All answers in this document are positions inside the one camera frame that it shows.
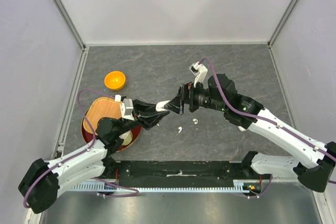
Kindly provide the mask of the white oval charging case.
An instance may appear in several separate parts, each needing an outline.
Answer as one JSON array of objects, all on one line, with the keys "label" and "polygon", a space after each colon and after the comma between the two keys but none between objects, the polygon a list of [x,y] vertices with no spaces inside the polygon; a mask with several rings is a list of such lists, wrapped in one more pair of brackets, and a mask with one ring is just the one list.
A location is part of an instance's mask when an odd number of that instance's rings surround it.
[{"label": "white oval charging case", "polygon": [[155,106],[156,112],[169,111],[166,106],[169,104],[170,100],[158,102]]}]

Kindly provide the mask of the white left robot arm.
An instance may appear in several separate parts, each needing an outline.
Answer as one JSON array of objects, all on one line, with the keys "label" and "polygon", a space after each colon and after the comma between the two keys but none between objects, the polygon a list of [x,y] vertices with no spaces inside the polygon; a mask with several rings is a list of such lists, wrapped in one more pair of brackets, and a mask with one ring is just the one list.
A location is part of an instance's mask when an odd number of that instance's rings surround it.
[{"label": "white left robot arm", "polygon": [[18,186],[23,206],[38,214],[81,182],[100,176],[111,178],[115,173],[111,155],[123,143],[120,136],[138,126],[146,130],[156,126],[169,114],[167,103],[152,104],[124,97],[118,102],[120,117],[102,117],[88,144],[57,159],[39,158],[32,162]]}]

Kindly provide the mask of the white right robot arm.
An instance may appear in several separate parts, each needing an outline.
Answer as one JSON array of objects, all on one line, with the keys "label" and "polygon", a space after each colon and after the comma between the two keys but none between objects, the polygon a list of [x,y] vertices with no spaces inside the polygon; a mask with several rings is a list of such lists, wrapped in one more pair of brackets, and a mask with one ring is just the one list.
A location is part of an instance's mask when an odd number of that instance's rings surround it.
[{"label": "white right robot arm", "polygon": [[221,111],[231,124],[259,134],[288,152],[289,156],[269,156],[250,151],[240,166],[248,179],[257,174],[272,174],[282,178],[296,178],[305,187],[322,193],[335,168],[335,142],[314,140],[273,115],[256,100],[238,94],[235,84],[225,74],[208,79],[208,88],[199,82],[180,85],[177,96],[160,102],[158,111],[170,110],[179,115],[184,105],[194,112],[203,107]]}]

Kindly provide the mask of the dark red round tray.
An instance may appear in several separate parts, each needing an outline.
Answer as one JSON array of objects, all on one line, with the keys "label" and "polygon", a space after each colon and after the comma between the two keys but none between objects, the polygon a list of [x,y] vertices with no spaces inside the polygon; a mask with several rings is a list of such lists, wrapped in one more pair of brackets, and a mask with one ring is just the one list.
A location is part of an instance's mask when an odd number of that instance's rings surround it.
[{"label": "dark red round tray", "polygon": [[[141,129],[142,128],[140,126],[136,127],[135,129],[132,129],[131,130],[132,135],[133,135],[132,142],[129,145],[127,145],[127,146],[120,146],[119,149],[117,150],[117,152],[120,152],[120,151],[128,148],[129,146],[131,146],[136,141],[136,139],[138,138],[138,136],[140,135]],[[84,139],[84,141],[86,143],[89,143],[89,142],[92,141],[92,138],[93,138],[92,130],[88,126],[88,124],[85,121],[85,119],[82,120],[81,134],[82,134],[82,137],[83,137],[83,139]]]}]

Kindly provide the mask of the pale green mug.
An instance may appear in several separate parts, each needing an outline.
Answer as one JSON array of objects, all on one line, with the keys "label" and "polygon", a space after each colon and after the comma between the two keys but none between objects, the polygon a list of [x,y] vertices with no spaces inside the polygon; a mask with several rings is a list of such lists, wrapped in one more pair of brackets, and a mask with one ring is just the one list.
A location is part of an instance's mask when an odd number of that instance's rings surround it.
[{"label": "pale green mug", "polygon": [[132,142],[133,135],[131,131],[127,131],[119,136],[122,139],[122,146],[127,146]]}]

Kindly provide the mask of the woven bamboo tray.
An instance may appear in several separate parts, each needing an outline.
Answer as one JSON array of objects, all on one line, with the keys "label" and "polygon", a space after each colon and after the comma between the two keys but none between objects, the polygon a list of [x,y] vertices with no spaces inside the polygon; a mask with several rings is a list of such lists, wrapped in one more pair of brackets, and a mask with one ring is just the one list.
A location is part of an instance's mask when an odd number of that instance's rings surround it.
[{"label": "woven bamboo tray", "polygon": [[95,135],[98,127],[98,122],[101,118],[121,118],[121,102],[115,102],[112,98],[100,97],[93,101],[86,113],[86,118],[89,120],[94,129]]}]

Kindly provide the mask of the orange plastic bowl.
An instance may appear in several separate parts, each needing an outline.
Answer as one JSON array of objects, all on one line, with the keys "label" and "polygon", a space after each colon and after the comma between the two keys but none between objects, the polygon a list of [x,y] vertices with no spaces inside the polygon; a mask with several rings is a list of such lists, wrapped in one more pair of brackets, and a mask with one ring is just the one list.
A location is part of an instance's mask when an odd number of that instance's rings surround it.
[{"label": "orange plastic bowl", "polygon": [[113,91],[121,90],[126,83],[126,76],[121,71],[112,71],[104,79],[104,85]]}]

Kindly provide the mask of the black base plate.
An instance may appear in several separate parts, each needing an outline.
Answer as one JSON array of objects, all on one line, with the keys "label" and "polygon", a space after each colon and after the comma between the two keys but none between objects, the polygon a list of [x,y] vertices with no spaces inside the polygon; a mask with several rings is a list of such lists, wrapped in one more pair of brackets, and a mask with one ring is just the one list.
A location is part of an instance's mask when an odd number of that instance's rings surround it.
[{"label": "black base plate", "polygon": [[207,188],[232,187],[234,180],[266,181],[270,175],[259,175],[241,162],[118,161],[99,177],[132,188]]}]

